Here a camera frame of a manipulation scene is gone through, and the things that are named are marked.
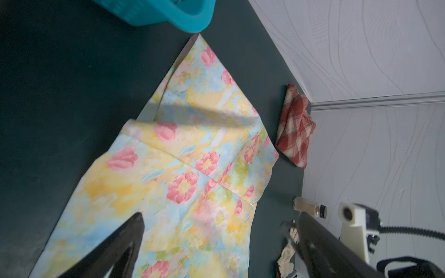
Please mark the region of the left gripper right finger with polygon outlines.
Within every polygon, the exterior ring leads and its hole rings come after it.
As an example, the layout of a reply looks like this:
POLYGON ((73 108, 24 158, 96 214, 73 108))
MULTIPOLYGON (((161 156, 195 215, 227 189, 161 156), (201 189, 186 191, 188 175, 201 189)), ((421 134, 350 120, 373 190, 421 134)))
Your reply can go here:
POLYGON ((297 222, 299 255, 311 278, 382 278, 311 215, 297 222))

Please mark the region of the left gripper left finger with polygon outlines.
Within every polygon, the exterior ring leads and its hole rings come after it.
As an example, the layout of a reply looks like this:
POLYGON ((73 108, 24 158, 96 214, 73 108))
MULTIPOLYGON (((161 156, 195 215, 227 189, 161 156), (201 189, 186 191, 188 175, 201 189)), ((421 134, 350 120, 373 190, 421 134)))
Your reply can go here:
POLYGON ((87 256, 60 276, 62 278, 132 277, 144 228, 143 215, 133 214, 87 256))

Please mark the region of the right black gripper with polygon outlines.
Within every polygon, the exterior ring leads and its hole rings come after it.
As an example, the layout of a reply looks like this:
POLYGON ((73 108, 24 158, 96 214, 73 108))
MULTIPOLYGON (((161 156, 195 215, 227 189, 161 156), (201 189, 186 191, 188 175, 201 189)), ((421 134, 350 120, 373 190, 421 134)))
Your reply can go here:
POLYGON ((445 273, 432 262, 408 256, 382 260, 377 263, 376 269, 385 274, 387 266, 393 262, 410 262, 414 265, 389 270, 388 278, 445 278, 445 273))

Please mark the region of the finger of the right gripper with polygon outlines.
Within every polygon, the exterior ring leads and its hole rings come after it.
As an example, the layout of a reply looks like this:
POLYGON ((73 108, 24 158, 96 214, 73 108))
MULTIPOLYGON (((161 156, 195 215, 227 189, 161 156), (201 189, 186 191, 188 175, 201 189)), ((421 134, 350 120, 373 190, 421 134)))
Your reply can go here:
POLYGON ((292 257, 294 254, 297 254, 299 257, 302 257, 300 235, 296 221, 284 221, 281 223, 280 229, 286 239, 282 255, 292 257))

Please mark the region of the red plaid skirt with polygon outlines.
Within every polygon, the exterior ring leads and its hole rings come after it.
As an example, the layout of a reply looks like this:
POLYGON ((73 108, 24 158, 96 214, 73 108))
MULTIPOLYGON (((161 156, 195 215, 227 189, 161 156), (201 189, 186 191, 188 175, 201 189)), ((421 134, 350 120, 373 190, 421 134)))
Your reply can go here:
POLYGON ((289 84, 277 130, 276 147, 292 163, 305 169, 308 150, 316 123, 307 111, 309 101, 296 85, 289 84))

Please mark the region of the floral yellow skirt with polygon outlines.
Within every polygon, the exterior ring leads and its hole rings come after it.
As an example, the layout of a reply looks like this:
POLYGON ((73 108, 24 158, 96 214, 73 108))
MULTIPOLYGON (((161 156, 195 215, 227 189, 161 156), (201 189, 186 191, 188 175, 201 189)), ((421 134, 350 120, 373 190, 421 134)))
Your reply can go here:
POLYGON ((135 213, 135 278, 245 278, 257 202, 278 160, 261 118, 193 35, 143 112, 81 178, 33 278, 55 278, 135 213))

